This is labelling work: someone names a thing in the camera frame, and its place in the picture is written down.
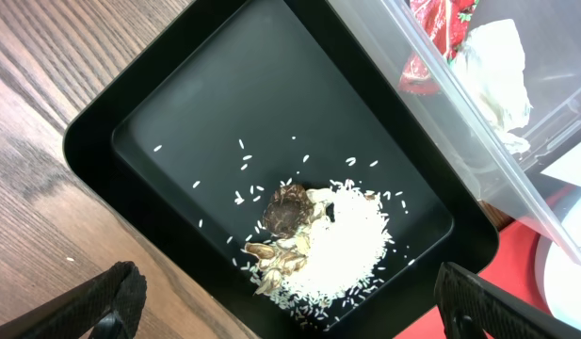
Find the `black tray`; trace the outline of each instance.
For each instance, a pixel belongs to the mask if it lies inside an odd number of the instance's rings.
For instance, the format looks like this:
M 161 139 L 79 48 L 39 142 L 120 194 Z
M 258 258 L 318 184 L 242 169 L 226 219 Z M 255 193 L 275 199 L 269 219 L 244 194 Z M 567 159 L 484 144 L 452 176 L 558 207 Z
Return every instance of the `black tray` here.
M 311 320 L 314 336 L 392 337 L 433 306 L 441 262 L 478 272 L 497 247 L 493 226 L 323 0 L 195 1 L 77 118 L 64 151 L 82 180 L 262 337 L 304 335 L 232 265 L 250 259 L 239 251 L 249 234 L 266 239 L 254 226 L 280 181 L 350 178 L 404 192 L 384 200 L 397 250 L 377 272 L 386 283 L 351 312 L 336 301 L 329 319 Z M 251 185 L 266 189 L 258 202 Z

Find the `red mat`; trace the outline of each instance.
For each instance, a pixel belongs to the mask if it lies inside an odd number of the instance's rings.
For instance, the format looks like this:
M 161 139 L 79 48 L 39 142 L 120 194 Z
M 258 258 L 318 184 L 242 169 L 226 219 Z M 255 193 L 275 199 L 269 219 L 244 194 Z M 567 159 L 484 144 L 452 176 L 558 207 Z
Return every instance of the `red mat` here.
M 520 222 L 499 234 L 499 251 L 479 276 L 511 295 L 550 314 L 535 282 L 535 251 L 540 235 Z M 444 339 L 444 326 L 435 307 L 396 338 Z

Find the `wooden surface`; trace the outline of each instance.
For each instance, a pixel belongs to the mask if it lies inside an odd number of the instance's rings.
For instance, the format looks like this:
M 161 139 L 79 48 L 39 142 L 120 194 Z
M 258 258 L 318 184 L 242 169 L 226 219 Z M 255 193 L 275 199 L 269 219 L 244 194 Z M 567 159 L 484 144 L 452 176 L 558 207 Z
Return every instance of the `wooden surface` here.
M 61 150 L 71 120 L 188 2 L 0 0 L 0 325 L 131 260 L 148 279 L 137 337 L 254 337 L 88 192 Z

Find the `pile of rice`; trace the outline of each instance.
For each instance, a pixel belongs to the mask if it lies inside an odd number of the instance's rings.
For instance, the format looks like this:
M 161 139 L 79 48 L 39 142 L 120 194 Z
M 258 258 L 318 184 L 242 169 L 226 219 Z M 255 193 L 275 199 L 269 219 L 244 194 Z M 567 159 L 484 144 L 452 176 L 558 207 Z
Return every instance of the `pile of rice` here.
M 293 308 L 300 301 L 323 309 L 349 290 L 351 295 L 359 289 L 371 292 L 366 287 L 375 281 L 372 270 L 386 255 L 386 244 L 392 242 L 385 229 L 388 215 L 380 212 L 379 193 L 367 199 L 351 180 L 332 183 L 334 222 L 314 223 L 307 264 L 285 277 L 282 288 L 270 295 L 282 309 Z M 251 280 L 260 282 L 256 277 Z

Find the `clear plastic container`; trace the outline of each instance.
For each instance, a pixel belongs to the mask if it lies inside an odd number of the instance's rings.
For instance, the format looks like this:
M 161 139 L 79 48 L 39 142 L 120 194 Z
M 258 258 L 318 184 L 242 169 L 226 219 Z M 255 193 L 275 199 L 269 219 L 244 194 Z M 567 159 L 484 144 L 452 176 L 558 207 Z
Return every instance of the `clear plastic container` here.
M 481 21 L 514 20 L 525 50 L 525 85 L 534 108 L 530 123 L 514 134 L 531 147 L 515 156 L 483 118 L 405 0 L 330 4 L 472 194 L 550 237 L 581 265 L 581 243 L 561 223 L 564 216 L 550 207 L 557 188 L 581 188 L 547 181 L 541 174 L 581 139 L 581 1 L 483 0 L 472 17 L 469 29 L 484 24 Z M 438 86 L 435 93 L 416 95 L 398 88 L 413 54 L 426 64 Z

